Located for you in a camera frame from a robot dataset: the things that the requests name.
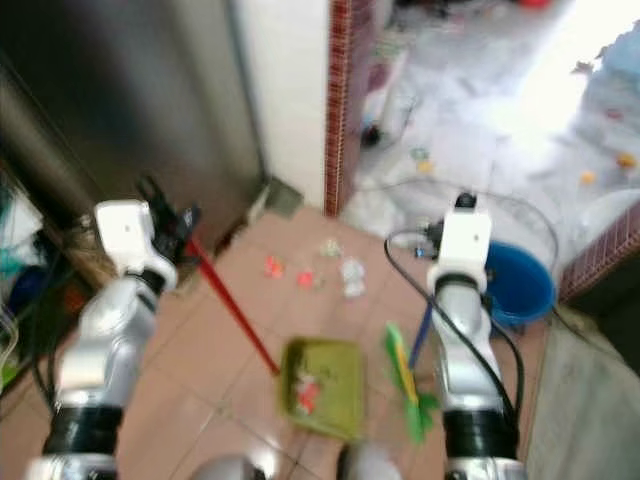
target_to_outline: red broom handle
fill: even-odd
[[[209,285],[211,285],[211,288],[213,288],[213,290],[218,294],[223,303],[227,306],[229,311],[233,314],[233,317],[235,318],[236,322],[238,322],[238,325],[240,325],[240,328],[242,328],[247,337],[249,337],[249,340],[251,340],[251,343],[253,343],[253,345],[258,350],[258,353],[262,357],[262,360],[264,360],[264,362],[267,364],[267,367],[269,367],[269,371],[274,376],[277,376],[280,373],[280,369],[269,355],[269,352],[267,352],[267,349],[264,347],[264,344],[262,343],[260,338],[258,338],[258,335],[256,335],[256,332],[251,327],[251,324],[247,320],[247,317],[245,317],[244,313],[242,313],[242,310],[240,310],[240,307],[231,296],[231,293],[229,292],[227,287],[224,285],[224,283],[222,283],[222,280],[213,268],[213,262],[209,260],[207,253],[202,248],[198,240],[196,240],[195,238],[191,238],[189,244],[187,245],[187,250],[192,255],[198,257],[198,259],[200,260],[200,271],[209,281]]]

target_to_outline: red brick wall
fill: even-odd
[[[565,268],[560,300],[567,301],[593,286],[623,260],[640,249],[640,202],[624,212],[596,241]]]
[[[353,194],[360,126],[374,44],[372,0],[331,0],[325,145],[326,215],[336,216]]]

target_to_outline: debris on floor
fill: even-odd
[[[265,263],[265,274],[271,278],[282,278],[284,275],[284,264],[279,258],[269,255]]]
[[[303,415],[311,415],[316,409],[316,397],[320,393],[320,385],[316,377],[308,373],[298,372],[296,383],[296,409]]]
[[[573,67],[573,70],[571,71],[571,73],[590,75],[593,73],[593,69],[594,69],[594,65],[592,62],[578,61],[576,62],[576,66]]]
[[[233,408],[229,399],[221,400],[213,407],[216,416],[226,419],[233,418]]]
[[[320,255],[328,258],[341,257],[342,247],[335,238],[329,238],[320,247]]]
[[[364,265],[357,259],[349,257],[342,262],[340,267],[342,280],[344,281],[344,296],[346,298],[355,298],[362,295],[365,290],[364,284]]]
[[[411,155],[411,158],[416,162],[424,162],[426,160],[429,160],[429,151],[424,147],[412,148],[409,152],[409,155]]]
[[[313,287],[313,272],[311,270],[300,272],[296,278],[296,282],[299,287],[310,289]]]
[[[636,157],[628,152],[621,152],[616,156],[616,163],[620,168],[633,168],[636,166]]]
[[[595,181],[596,181],[596,174],[591,170],[582,172],[582,175],[580,175],[580,183],[583,185],[591,185]]]
[[[604,113],[611,120],[624,120],[624,114],[617,108],[607,108]]]
[[[416,170],[420,173],[431,173],[433,172],[433,163],[429,161],[418,162]]]

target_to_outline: black cable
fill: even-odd
[[[447,315],[447,313],[444,311],[444,309],[437,302],[435,297],[433,295],[430,295],[424,288],[422,288],[422,285],[420,285],[416,281],[416,279],[413,278],[411,276],[411,274],[409,274],[402,267],[402,265],[400,265],[398,263],[398,261],[393,257],[393,255],[391,255],[391,251],[390,251],[390,248],[389,248],[390,245],[391,245],[391,240],[397,235],[407,234],[407,233],[423,234],[423,231],[422,230],[416,230],[416,229],[404,229],[404,230],[398,230],[396,232],[391,233],[384,241],[384,253],[385,253],[387,259],[389,260],[389,263],[391,263],[393,268],[395,268],[396,271],[400,275],[402,275],[402,277],[405,280],[407,280],[407,282],[409,282],[409,284],[418,293],[420,293],[420,295],[422,295],[422,297],[424,297],[424,299],[427,302],[429,302],[431,304],[432,308],[438,313],[438,315],[440,315],[440,318],[442,319],[442,321],[456,334],[456,336],[464,344],[464,346],[467,347],[467,349],[469,349],[471,354],[475,357],[475,359],[478,361],[480,366],[485,370],[485,372],[487,373],[487,375],[491,379],[491,382],[494,384],[496,390],[498,391],[498,394],[502,398],[502,402],[503,402],[504,408],[505,408],[506,417],[507,417],[507,419],[509,419],[509,420],[511,420],[513,422],[513,428],[515,428],[517,430],[517,428],[518,428],[518,416],[516,415],[516,412],[515,412],[515,410],[513,408],[511,400],[509,399],[509,395],[507,394],[507,391],[504,388],[504,385],[500,381],[500,378],[498,378],[498,376],[494,372],[494,370],[491,367],[491,365],[489,365],[489,363],[485,360],[485,358],[482,356],[482,354],[476,349],[476,347],[473,345],[473,343],[471,343],[469,338],[467,338],[467,336],[458,329],[458,327],[451,320],[451,318],[449,318],[449,315]]]
[[[516,361],[516,402],[514,409],[516,411],[516,417],[519,421],[520,412],[522,412],[522,399],[524,397],[524,362],[522,361],[522,356],[520,355],[518,347],[516,347],[516,344],[513,342],[507,331],[502,328],[502,326],[493,318],[491,319],[491,325],[493,325],[495,331],[498,332],[498,334],[506,340]]]
[[[58,325],[54,326],[54,331],[51,334],[51,341],[47,348],[47,390],[51,403],[55,404],[56,397],[56,376],[55,376],[55,362],[56,362],[56,349],[62,333]]]
[[[40,394],[44,398],[47,408],[52,414],[55,413],[54,411],[55,385],[51,386],[48,383],[45,384],[44,379],[42,378],[42,373],[40,372],[40,368],[38,367],[39,355],[38,355],[37,331],[38,331],[40,307],[42,305],[44,296],[46,292],[49,290],[51,282],[53,281],[55,270],[61,256],[62,256],[62,252],[61,250],[58,250],[53,260],[51,261],[51,265],[49,266],[49,271],[47,272],[47,275],[44,279],[44,282],[42,284],[42,289],[38,294],[38,298],[36,298],[34,302],[33,313],[31,314],[31,332],[30,332],[31,334],[31,345],[30,345],[31,372],[33,374],[33,379],[36,382],[36,386],[38,387]]]

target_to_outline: white wall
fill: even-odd
[[[269,173],[324,204],[329,0],[236,0]]]

